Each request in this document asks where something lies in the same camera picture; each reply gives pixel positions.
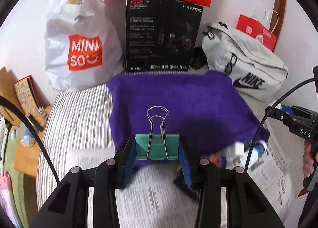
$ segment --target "black cord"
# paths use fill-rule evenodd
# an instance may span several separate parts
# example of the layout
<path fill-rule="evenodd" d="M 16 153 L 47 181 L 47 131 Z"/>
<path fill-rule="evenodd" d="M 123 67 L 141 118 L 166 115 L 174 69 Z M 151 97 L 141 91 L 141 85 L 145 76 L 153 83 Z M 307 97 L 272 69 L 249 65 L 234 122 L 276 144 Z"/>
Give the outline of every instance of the black cord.
<path fill-rule="evenodd" d="M 6 98 L 2 97 L 1 95 L 0 95 L 0 105 L 5 107 L 9 111 L 11 111 L 13 114 L 15 114 L 25 124 L 27 129 L 31 132 L 31 134 L 33 135 L 37 144 L 39 145 L 39 148 L 41 149 L 41 151 L 44 155 L 44 158 L 46 159 L 47 163 L 49 164 L 49 167 L 54 175 L 54 178 L 55 178 L 57 184 L 59 184 L 58 174 L 56 173 L 54 165 L 49 157 L 49 154 L 47 153 L 41 139 L 39 138 L 38 134 L 36 133 L 35 129 L 31 125 L 31 123 L 28 121 L 26 116 L 24 116 L 24 114 L 13 103 L 8 101 Z"/>
<path fill-rule="evenodd" d="M 246 159 L 246 164 L 245 164 L 245 172 L 247 172 L 247 169 L 248 169 L 248 165 L 250 163 L 250 159 L 251 159 L 251 155 L 252 155 L 252 150 L 254 148 L 254 145 L 256 143 L 256 140 L 257 140 L 257 137 L 258 135 L 260 134 L 260 131 L 267 119 L 267 117 L 269 116 L 269 114 L 271 113 L 271 111 L 279 104 L 281 103 L 283 100 L 285 100 L 289 95 L 291 95 L 294 91 L 296 91 L 298 88 L 308 84 L 308 83 L 311 83 L 311 82 L 315 82 L 315 81 L 318 81 L 318 78 L 311 78 L 311 79 L 308 79 L 308 80 L 305 80 L 303 82 L 301 82 L 300 84 L 298 84 L 297 86 L 293 87 L 292 89 L 290 89 L 287 93 L 285 93 L 282 97 L 280 97 L 273 105 L 272 107 L 269 109 L 269 111 L 265 114 L 265 116 L 263 117 L 262 121 L 260 122 L 260 125 L 259 127 L 257 128 L 257 131 L 255 133 L 255 136 L 253 138 L 253 141 L 252 141 L 252 144 L 250 146 L 250 150 L 248 151 L 248 155 L 247 155 L 247 159 Z"/>

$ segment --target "green binder clip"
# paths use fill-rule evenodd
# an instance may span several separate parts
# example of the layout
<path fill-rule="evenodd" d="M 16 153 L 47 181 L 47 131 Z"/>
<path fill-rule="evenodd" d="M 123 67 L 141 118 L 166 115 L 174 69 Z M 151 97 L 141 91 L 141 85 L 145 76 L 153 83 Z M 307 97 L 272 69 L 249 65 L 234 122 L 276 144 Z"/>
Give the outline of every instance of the green binder clip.
<path fill-rule="evenodd" d="M 155 108 L 164 110 L 166 112 L 165 117 L 159 115 L 154 115 L 151 117 L 149 112 Z M 151 124 L 150 134 L 135 135 L 137 160 L 147 160 L 148 158 L 151 160 L 178 159 L 180 136 L 176 134 L 166 135 L 164 130 L 164 122 L 168 116 L 169 111 L 162 106 L 153 106 L 147 110 L 147 117 Z M 161 135 L 153 134 L 154 122 L 152 118 L 155 117 L 162 119 L 160 124 Z"/>

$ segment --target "purple cloth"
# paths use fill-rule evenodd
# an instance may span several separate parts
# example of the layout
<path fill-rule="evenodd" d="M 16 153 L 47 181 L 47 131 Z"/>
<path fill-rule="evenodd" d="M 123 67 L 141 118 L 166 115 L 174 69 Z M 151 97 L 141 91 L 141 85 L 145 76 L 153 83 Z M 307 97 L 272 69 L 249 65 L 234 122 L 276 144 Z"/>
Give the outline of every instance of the purple cloth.
<path fill-rule="evenodd" d="M 112 93 L 110 128 L 116 148 L 123 147 L 130 135 L 150 133 L 146 112 L 155 105 L 169 110 L 166 134 L 184 135 L 189 146 L 204 155 L 235 141 L 252 140 L 260 124 L 230 77 L 218 71 L 122 75 L 106 84 Z M 151 115 L 155 114 L 164 112 L 153 110 Z M 154 134 L 160 134 L 161 119 L 155 118 L 154 123 Z M 259 139 L 268 138 L 269 132 L 263 128 Z"/>

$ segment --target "qr code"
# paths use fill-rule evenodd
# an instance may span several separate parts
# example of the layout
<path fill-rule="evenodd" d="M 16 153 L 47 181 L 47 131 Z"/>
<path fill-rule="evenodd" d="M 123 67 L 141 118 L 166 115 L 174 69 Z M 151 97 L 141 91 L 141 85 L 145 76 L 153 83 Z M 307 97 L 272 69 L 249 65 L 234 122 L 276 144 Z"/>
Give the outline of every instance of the qr code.
<path fill-rule="evenodd" d="M 246 27 L 246 30 L 245 30 L 246 33 L 252 34 L 252 31 L 253 31 L 253 28 L 252 28 L 252 27 L 250 27 L 250 26 L 247 26 L 247 27 Z"/>

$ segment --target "headset box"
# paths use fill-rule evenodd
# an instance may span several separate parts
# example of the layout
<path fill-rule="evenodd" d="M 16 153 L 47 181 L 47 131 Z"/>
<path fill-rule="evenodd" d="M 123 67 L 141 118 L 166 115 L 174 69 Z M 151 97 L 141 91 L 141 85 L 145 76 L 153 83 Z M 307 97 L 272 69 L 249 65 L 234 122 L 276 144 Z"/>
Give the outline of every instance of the headset box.
<path fill-rule="evenodd" d="M 202 11 L 177 0 L 127 0 L 127 71 L 188 70 Z"/>

